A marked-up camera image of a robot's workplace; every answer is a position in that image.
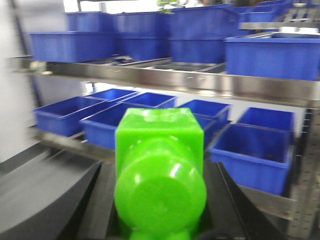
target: blue storage box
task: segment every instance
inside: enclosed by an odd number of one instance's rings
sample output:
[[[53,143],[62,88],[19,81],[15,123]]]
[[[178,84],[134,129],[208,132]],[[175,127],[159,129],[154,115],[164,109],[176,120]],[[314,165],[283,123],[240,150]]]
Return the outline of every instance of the blue storage box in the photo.
[[[88,143],[115,149],[116,130],[128,108],[142,108],[142,106],[122,102],[82,119],[80,124],[83,125]]]
[[[198,121],[200,127],[204,132],[204,143],[203,148],[205,149],[210,141],[212,140],[215,133],[215,123],[216,120],[212,120],[211,118],[206,118],[199,115],[194,115],[195,119]]]
[[[254,6],[247,14],[251,23],[272,22],[279,14],[279,7],[274,5]]]
[[[139,95],[127,98],[125,103],[139,105],[142,108],[148,106],[149,108],[174,108],[177,96],[164,95],[158,93],[145,92]]]
[[[240,23],[246,23],[249,21],[248,12],[251,8],[251,6],[238,6],[234,8],[234,10],[239,14]]]
[[[238,30],[237,36],[247,36],[247,35],[251,35],[251,34],[255,34],[255,30]]]
[[[116,41],[116,52],[140,61],[167,58],[170,56],[170,44],[167,38],[121,34]]]
[[[278,6],[278,13],[281,15],[285,14],[292,7],[292,2],[290,0],[262,1],[257,6]]]
[[[105,32],[31,32],[33,59],[76,63],[111,57],[114,35]]]
[[[189,108],[196,117],[215,120],[212,133],[216,133],[228,123],[230,107],[225,103],[194,99],[178,108]]]
[[[114,32],[114,16],[101,11],[67,12],[69,31]]]
[[[222,37],[193,40],[172,38],[170,49],[173,62],[219,64],[225,61],[225,42]]]
[[[211,161],[222,162],[240,185],[281,194],[291,166],[287,131],[230,124],[209,148]]]
[[[111,88],[105,91],[99,91],[99,92],[87,95],[86,97],[117,103],[126,98],[130,98],[136,94],[138,94],[138,92],[134,90]]]
[[[228,74],[318,79],[320,39],[230,37],[225,41]]]
[[[34,113],[38,129],[69,137],[82,131],[81,119],[110,106],[105,101],[76,96],[39,107]]]
[[[230,37],[239,28],[239,14],[231,3],[175,8],[173,13],[170,31],[176,40]]]
[[[115,14],[115,29],[121,34],[164,38],[170,35],[170,17],[158,11]]]
[[[237,123],[288,131],[294,139],[295,114],[290,111],[249,107]]]

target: green plastic bottle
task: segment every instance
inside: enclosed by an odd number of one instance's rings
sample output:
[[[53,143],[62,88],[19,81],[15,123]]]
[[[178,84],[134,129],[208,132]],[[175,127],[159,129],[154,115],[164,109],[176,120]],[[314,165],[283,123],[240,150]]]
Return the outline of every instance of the green plastic bottle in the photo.
[[[206,204],[204,132],[189,108],[129,108],[116,131],[115,206],[129,240],[190,240]]]

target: metal shelf rail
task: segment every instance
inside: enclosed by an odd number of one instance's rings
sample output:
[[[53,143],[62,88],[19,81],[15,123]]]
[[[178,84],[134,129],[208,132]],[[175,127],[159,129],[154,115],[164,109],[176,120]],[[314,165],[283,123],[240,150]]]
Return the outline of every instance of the metal shelf rail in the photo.
[[[202,96],[272,103],[306,108],[297,151],[301,170],[292,185],[290,198],[242,187],[243,192],[263,212],[289,220],[287,235],[308,239],[320,203],[320,81],[266,78],[212,73],[223,66],[210,66],[209,72],[174,70],[168,59],[134,62],[113,66],[92,63],[52,63],[33,61],[28,56],[10,59],[15,71],[29,75],[51,75],[65,78],[140,87]],[[35,130],[35,137],[50,146],[68,149],[79,155],[106,162],[114,161],[112,151],[90,145],[82,135],[63,137]]]
[[[274,22],[243,22],[241,29],[278,29],[280,27],[319,28],[319,7],[295,7]]]

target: stainless steel shelf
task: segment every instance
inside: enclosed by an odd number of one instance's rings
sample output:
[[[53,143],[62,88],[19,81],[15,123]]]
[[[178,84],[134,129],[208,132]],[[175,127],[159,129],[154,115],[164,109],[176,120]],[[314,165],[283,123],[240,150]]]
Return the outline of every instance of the stainless steel shelf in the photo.
[[[274,22],[243,22],[241,29],[278,29],[280,27],[320,28],[319,7],[296,7]]]
[[[320,106],[320,81],[152,69],[145,65],[141,68],[130,64],[110,66],[39,62],[28,57],[11,58],[10,62],[14,70],[32,75],[51,75],[94,83],[152,88],[304,108]]]

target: white wall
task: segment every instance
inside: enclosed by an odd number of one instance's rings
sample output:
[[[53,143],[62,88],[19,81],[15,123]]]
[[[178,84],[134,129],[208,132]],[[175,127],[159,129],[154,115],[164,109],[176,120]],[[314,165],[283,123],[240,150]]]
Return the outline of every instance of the white wall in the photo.
[[[35,107],[28,78],[11,72],[6,58],[21,56],[7,1],[0,1],[0,162],[32,146],[28,127]]]

